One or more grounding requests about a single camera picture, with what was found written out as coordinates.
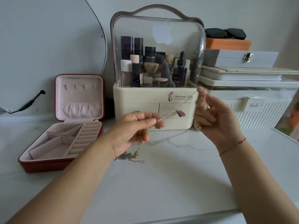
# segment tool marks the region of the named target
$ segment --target hand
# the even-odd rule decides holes
[[[111,145],[115,157],[126,151],[135,142],[148,142],[150,134],[148,128],[155,125],[156,128],[164,127],[164,123],[157,120],[162,116],[153,112],[135,112],[124,116],[103,136]]]
[[[204,88],[199,87],[197,90],[202,98],[196,101],[195,122],[218,151],[221,152],[243,140],[244,136],[234,111],[220,99],[208,94]]]

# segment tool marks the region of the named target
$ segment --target gray box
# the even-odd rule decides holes
[[[212,67],[271,68],[278,52],[206,49],[203,64]]]

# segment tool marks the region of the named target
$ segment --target metal clasp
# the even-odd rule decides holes
[[[243,57],[243,62],[244,63],[249,63],[252,59],[253,53],[252,52],[248,52],[244,55]]]

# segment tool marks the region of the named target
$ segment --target woman logo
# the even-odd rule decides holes
[[[172,101],[172,96],[173,95],[173,91],[169,92],[168,94],[168,101]]]

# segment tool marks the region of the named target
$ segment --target necklace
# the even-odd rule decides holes
[[[161,120],[163,120],[163,119],[167,118],[168,116],[170,116],[170,115],[171,115],[172,113],[174,113],[175,111],[177,111],[177,110],[178,110],[183,104],[185,104],[187,101],[188,101],[188,99],[186,99],[184,103],[182,103],[181,105],[179,105],[179,106],[178,106],[176,109],[174,109],[172,112],[170,112],[169,114],[167,114],[167,115],[164,116],[163,118],[157,120],[156,124],[157,124],[158,122],[160,122]],[[145,134],[145,132],[147,132],[147,131],[148,131],[149,129],[151,129],[153,126],[154,126],[154,125],[152,125],[152,126],[151,126],[150,128],[148,128],[146,131],[144,131],[143,134]],[[160,141],[168,140],[168,139],[170,139],[170,138],[173,138],[173,137],[175,137],[175,136],[184,134],[184,133],[186,133],[186,132],[187,132],[187,131],[184,131],[184,132],[179,133],[179,134],[177,134],[177,135],[174,135],[174,136],[171,136],[171,137],[168,137],[168,138],[164,138],[164,139],[160,139],[160,140],[157,140],[157,141],[154,141],[154,142],[146,142],[146,144],[150,144],[150,143],[158,143],[158,142],[160,142]],[[129,160],[129,161],[132,161],[132,162],[144,163],[145,161],[143,161],[143,160],[132,160],[132,159],[136,159],[136,158],[138,158],[139,148],[140,148],[140,142],[138,142],[137,151],[134,152],[134,154],[127,153],[127,152],[123,152],[121,155],[119,155],[118,157],[116,157],[116,158],[114,159],[114,161],[121,159],[121,160]]]

